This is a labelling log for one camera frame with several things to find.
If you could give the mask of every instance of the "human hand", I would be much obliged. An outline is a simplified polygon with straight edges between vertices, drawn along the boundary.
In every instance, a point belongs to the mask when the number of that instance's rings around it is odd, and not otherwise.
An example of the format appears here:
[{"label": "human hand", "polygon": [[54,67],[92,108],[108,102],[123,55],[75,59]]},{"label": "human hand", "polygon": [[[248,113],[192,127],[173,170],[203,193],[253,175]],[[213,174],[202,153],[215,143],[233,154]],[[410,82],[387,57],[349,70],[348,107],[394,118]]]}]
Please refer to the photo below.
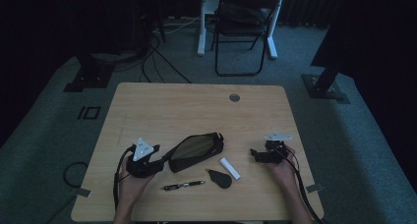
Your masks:
[{"label": "human hand", "polygon": [[119,204],[123,203],[133,207],[144,193],[144,189],[154,174],[146,178],[137,178],[126,171],[128,157],[122,163],[122,172],[119,173]]},{"label": "human hand", "polygon": [[[293,157],[295,154],[295,150],[287,146],[287,149],[289,150],[287,159],[294,164]],[[267,163],[266,166],[269,168],[270,172],[272,173],[273,177],[276,179],[276,181],[284,188],[291,188],[296,187],[295,182],[295,171],[294,168],[291,166],[291,164],[288,163],[285,159],[282,159],[282,161],[279,164],[276,163]]]}]

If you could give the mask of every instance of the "black curtain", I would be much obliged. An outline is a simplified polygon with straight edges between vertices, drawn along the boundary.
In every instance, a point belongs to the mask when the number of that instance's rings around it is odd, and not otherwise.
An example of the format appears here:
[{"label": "black curtain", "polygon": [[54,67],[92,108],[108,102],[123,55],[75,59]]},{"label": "black curtain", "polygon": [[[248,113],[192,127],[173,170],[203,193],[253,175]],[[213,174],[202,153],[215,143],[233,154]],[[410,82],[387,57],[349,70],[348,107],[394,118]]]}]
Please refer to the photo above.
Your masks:
[{"label": "black curtain", "polygon": [[416,1],[344,0],[312,62],[354,79],[414,190]]}]

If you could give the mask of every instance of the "black chair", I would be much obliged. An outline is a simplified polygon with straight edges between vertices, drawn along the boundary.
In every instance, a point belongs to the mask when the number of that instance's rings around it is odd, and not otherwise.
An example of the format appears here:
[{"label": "black chair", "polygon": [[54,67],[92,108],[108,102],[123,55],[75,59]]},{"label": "black chair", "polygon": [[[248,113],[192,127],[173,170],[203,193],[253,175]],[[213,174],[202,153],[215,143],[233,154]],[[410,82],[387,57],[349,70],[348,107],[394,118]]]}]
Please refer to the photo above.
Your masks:
[{"label": "black chair", "polygon": [[[215,44],[215,72],[219,76],[254,76],[262,70],[268,44],[269,22],[278,4],[279,0],[219,0],[218,8],[215,12],[215,29],[211,43],[211,50]],[[228,38],[234,40],[219,40],[221,35],[233,36]],[[250,50],[252,50],[258,38],[262,35],[264,36],[264,47],[258,70],[247,73],[221,73],[218,70],[219,43],[251,42]],[[241,40],[242,36],[252,36],[255,39]]]}]

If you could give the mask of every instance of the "wooden table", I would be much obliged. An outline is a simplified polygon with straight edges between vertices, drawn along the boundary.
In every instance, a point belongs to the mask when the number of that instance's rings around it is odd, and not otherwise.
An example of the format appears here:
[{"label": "wooden table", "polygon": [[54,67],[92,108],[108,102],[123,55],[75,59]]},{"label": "wooden table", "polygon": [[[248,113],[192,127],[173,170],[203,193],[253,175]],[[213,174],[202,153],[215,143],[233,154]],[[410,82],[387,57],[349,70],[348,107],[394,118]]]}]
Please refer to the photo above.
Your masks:
[{"label": "wooden table", "polygon": [[[229,99],[238,94],[240,100]],[[264,136],[281,132],[293,137],[304,185],[314,184],[298,131],[281,86],[232,84],[119,84],[98,138],[78,196],[75,221],[111,221],[114,216],[113,174],[123,151],[138,138],[160,151],[190,135],[218,132],[222,153],[179,173],[166,163],[150,181],[132,215],[135,221],[251,221],[289,219],[279,186],[264,164],[256,163],[250,148],[265,151]],[[222,189],[209,179],[206,168],[227,173],[219,160],[226,157],[242,176]],[[205,184],[166,192],[161,187],[204,180]],[[308,199],[319,217],[324,211],[317,192]]]}]

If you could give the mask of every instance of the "black pen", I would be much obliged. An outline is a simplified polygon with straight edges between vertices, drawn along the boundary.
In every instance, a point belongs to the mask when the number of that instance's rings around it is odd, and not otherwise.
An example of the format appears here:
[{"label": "black pen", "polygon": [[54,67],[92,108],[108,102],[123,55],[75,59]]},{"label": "black pen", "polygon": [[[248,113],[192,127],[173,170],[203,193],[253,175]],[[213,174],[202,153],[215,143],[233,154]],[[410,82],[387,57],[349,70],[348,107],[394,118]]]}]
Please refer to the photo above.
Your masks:
[{"label": "black pen", "polygon": [[192,186],[201,185],[201,184],[204,184],[204,183],[205,183],[205,181],[189,182],[189,183],[165,186],[162,189],[164,189],[166,191],[172,191],[172,190],[180,189],[181,187],[192,187]]}]

